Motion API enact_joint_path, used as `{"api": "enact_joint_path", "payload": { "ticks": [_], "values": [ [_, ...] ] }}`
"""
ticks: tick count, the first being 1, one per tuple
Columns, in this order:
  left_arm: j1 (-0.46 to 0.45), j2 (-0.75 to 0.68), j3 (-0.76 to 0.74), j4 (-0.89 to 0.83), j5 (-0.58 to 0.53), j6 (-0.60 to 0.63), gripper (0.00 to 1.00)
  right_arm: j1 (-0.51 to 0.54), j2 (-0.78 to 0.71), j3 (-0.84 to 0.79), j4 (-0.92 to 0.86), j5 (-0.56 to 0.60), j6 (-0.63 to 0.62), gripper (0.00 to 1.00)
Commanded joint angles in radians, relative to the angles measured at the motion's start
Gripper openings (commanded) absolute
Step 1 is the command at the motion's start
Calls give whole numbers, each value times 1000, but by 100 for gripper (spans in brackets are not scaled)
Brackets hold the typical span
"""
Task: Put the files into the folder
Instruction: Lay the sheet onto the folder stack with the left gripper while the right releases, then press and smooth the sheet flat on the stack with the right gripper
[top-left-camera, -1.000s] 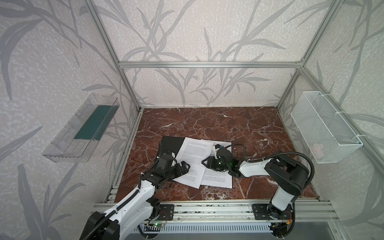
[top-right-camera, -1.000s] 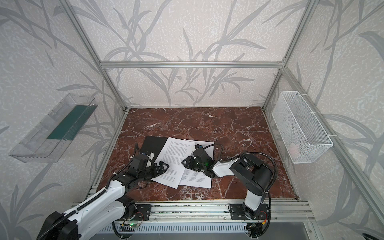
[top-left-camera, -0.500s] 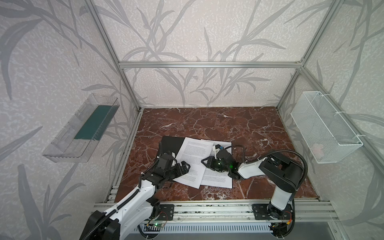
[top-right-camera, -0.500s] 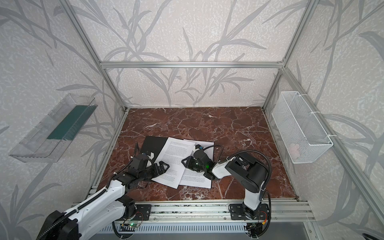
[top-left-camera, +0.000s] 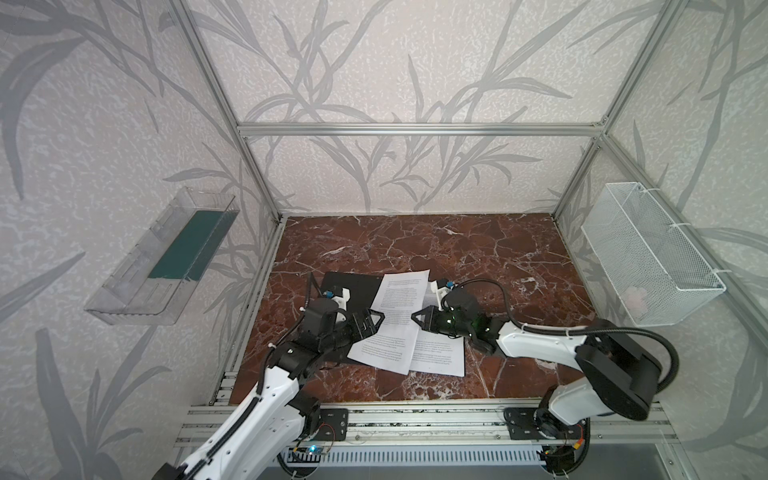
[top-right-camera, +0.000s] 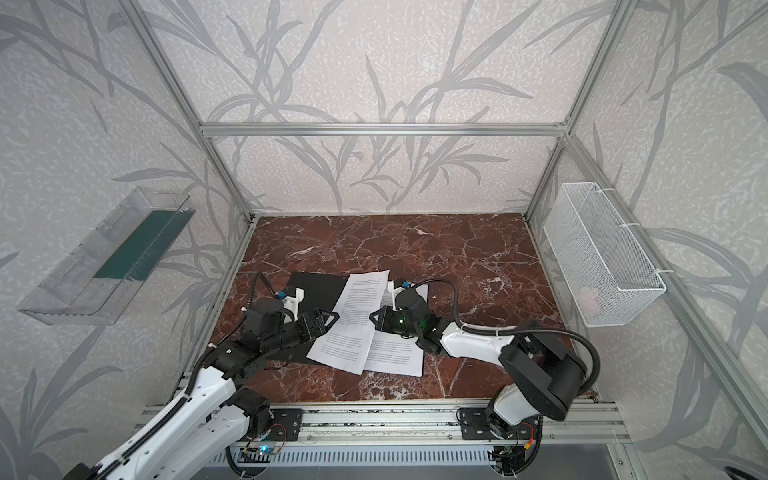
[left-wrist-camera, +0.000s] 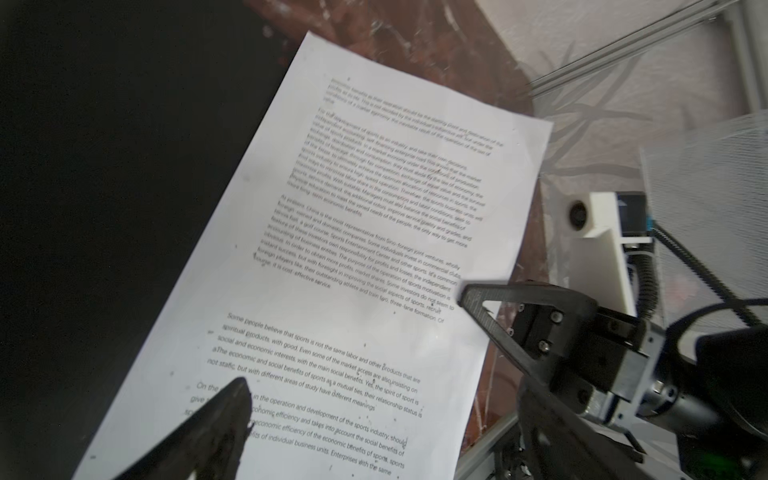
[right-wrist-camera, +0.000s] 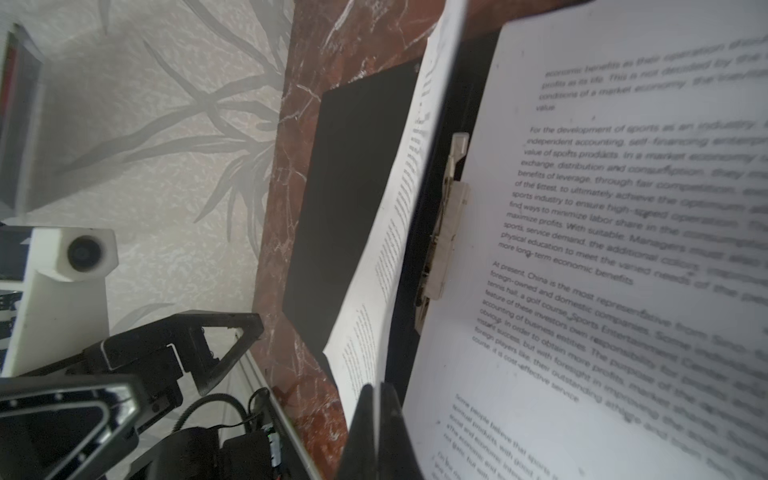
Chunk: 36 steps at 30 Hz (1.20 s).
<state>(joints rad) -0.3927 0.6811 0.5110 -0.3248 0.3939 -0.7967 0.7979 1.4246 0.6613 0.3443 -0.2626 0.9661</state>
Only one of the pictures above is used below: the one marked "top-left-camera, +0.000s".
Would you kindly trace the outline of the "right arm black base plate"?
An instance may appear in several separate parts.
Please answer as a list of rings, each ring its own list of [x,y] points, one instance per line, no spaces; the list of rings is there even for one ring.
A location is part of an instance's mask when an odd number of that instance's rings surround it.
[[[503,419],[511,440],[575,442],[581,427],[566,425],[543,407],[508,407]]]

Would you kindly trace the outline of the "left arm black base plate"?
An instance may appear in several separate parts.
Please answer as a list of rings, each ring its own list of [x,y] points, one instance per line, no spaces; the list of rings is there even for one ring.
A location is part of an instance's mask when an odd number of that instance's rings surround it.
[[[349,427],[349,414],[347,408],[321,407],[317,419],[312,423],[314,430],[310,439],[324,442],[344,441]]]

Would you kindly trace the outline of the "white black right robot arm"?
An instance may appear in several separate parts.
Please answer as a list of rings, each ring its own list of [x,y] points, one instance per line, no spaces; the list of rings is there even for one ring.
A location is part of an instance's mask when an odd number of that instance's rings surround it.
[[[550,388],[535,414],[537,428],[562,428],[616,414],[645,420],[663,385],[662,365],[633,337],[647,330],[619,328],[606,320],[586,327],[533,326],[491,316],[464,288],[441,290],[438,304],[411,315],[421,330],[464,338],[489,356],[529,358],[577,370],[582,377]]]

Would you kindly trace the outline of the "printed paper sheet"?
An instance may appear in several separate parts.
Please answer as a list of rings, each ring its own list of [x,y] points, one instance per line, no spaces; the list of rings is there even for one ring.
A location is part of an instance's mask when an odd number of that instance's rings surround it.
[[[352,345],[347,358],[363,365],[406,375],[420,327],[411,315],[420,311],[428,288],[429,270],[386,274],[372,303],[384,314],[377,333]]]
[[[419,373],[465,376],[464,342],[437,332],[418,332],[410,370]]]

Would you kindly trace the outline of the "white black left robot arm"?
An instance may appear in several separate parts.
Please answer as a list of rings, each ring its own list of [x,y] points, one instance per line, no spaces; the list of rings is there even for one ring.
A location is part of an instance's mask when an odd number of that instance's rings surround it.
[[[327,357],[375,335],[385,314],[349,313],[331,298],[311,300],[269,347],[261,379],[221,427],[178,466],[155,479],[256,479],[291,443],[321,428],[320,401],[302,392]]]

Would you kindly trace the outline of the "white black file folder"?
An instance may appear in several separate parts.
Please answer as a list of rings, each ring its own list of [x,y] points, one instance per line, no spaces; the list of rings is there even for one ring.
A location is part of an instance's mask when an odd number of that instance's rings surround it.
[[[359,314],[364,309],[372,309],[372,303],[385,275],[371,276],[363,274],[328,272],[323,278],[320,290],[323,294],[325,290],[330,290],[333,287],[348,288],[351,292],[351,298],[347,305],[347,312],[350,314]],[[348,358],[342,361],[355,362]]]

